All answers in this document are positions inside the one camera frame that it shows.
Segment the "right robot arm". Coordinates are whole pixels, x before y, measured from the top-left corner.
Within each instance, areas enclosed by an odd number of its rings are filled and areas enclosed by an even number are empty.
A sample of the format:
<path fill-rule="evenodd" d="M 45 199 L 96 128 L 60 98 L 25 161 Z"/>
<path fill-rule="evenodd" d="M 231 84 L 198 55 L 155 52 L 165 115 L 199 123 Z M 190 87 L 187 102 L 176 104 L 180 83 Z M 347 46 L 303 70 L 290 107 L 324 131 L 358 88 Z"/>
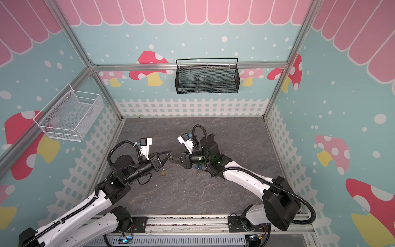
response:
<path fill-rule="evenodd" d="M 172 163 L 190 169 L 199 167 L 213 178 L 234 182 L 262 200 L 260 205 L 249 205 L 235 219 L 243 229 L 251 232 L 264 224 L 287 231 L 291 224 L 306 225 L 316 220 L 316 211 L 304 198 L 297 195 L 283 177 L 275 179 L 259 175 L 219 150 L 214 134 L 207 134 L 202 125 L 195 125 L 190 134 L 178 137 L 186 151 L 173 155 Z"/>

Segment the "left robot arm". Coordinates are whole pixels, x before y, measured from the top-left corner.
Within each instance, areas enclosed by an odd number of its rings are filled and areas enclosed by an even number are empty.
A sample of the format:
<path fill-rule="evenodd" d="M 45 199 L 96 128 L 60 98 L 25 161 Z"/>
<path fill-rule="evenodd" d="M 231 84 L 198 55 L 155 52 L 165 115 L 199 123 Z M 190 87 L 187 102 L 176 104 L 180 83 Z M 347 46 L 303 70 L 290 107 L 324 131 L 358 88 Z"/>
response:
<path fill-rule="evenodd" d="M 37 230 L 28 228 L 19 235 L 20 247 L 82 247 L 97 237 L 118 231 L 131 233 L 134 218 L 114 204 L 131 190 L 135 181 L 160 171 L 172 151 L 150 153 L 151 138 L 122 141 L 108 153 L 112 172 L 80 204 Z"/>

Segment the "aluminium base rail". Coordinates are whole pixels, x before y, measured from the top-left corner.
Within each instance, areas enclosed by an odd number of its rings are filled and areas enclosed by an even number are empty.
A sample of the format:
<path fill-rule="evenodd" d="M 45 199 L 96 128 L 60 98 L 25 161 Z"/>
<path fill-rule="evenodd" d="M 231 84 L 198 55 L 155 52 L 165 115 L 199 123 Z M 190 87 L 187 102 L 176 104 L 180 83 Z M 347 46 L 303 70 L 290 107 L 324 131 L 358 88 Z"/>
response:
<path fill-rule="evenodd" d="M 66 238 L 62 247 L 318 247 L 311 225 L 292 224 L 282 231 L 261 224 L 252 231 L 232 215 L 152 215 L 135 217 L 131 232 L 113 231 L 94 236 L 81 230 Z"/>

